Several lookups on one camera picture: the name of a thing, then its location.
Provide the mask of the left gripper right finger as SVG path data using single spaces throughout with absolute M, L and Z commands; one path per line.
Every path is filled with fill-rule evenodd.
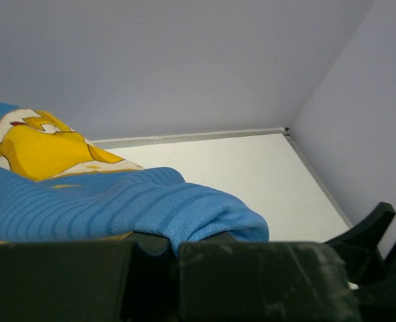
M 361 321 L 326 244 L 199 241 L 178 252 L 181 321 Z

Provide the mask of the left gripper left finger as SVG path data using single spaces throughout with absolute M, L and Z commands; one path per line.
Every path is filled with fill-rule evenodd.
M 0 321 L 177 321 L 164 237 L 0 244 Z

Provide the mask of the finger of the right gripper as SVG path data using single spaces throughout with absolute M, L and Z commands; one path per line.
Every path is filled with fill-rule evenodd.
M 363 321 L 396 321 L 396 242 L 383 259 L 386 278 L 353 291 Z
M 360 223 L 328 241 L 342 258 L 351 283 L 374 284 L 387 276 L 387 267 L 378 244 L 395 217 L 389 203 L 379 203 Z

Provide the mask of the yellow pillowcase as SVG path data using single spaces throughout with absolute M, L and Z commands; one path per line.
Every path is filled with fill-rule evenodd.
M 266 242 L 262 216 L 228 193 L 98 148 L 47 111 L 0 103 L 0 241 L 138 232 L 184 242 L 229 233 Z

